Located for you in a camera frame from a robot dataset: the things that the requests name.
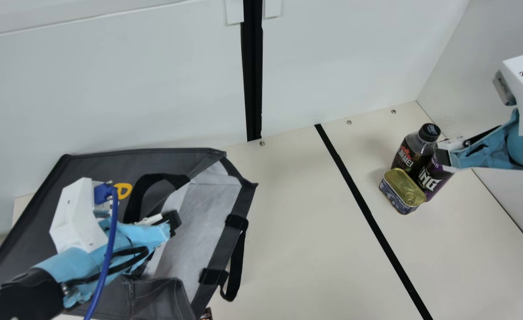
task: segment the blue cable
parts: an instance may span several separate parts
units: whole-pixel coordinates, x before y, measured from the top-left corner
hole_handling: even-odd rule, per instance
[[[97,280],[97,287],[95,292],[93,292],[93,297],[91,298],[91,303],[89,308],[85,313],[84,320],[90,320],[95,312],[99,298],[101,297],[101,292],[105,286],[105,279],[107,278],[107,272],[109,271],[109,265],[111,264],[111,255],[113,255],[113,245],[115,243],[115,232],[117,230],[117,215],[119,210],[119,201],[117,200],[117,188],[112,188],[111,194],[113,196],[113,207],[111,208],[111,226],[109,227],[109,236],[107,241],[107,249],[105,250],[105,259],[103,260],[103,265],[101,266],[101,273],[99,274],[99,280]]]

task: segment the plastic bottle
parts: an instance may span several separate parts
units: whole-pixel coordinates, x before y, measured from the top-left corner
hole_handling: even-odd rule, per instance
[[[420,170],[430,161],[441,130],[435,124],[424,124],[418,132],[408,134],[394,156],[392,168],[401,168],[416,180]]]
[[[426,194],[426,202],[430,201],[436,193],[458,172],[459,169],[442,166],[438,163],[435,156],[420,169],[420,173],[415,182]]]

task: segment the white wall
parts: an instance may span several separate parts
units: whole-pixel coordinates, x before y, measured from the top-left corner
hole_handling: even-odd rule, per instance
[[[418,102],[447,136],[472,136],[503,124],[491,80],[502,60],[523,54],[523,0],[472,0]],[[523,230],[523,172],[475,172]]]
[[[284,0],[263,22],[263,135],[416,100],[468,3]]]
[[[242,142],[243,99],[223,0],[0,35],[0,233],[62,154]]]
[[[0,32],[185,0],[0,0]]]

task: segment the yellow object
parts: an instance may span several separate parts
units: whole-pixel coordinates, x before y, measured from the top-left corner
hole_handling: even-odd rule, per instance
[[[133,191],[133,186],[130,184],[115,184],[114,187],[117,188],[117,197],[119,200],[127,198],[131,194],[131,191]]]
[[[384,180],[408,207],[417,207],[426,202],[424,191],[416,185],[404,170],[400,168],[389,170],[384,174]]]

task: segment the screw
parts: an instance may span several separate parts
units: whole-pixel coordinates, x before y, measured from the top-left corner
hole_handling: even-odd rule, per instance
[[[65,284],[62,284],[62,293],[64,296],[67,296],[70,293],[70,289],[68,289],[68,286]]]

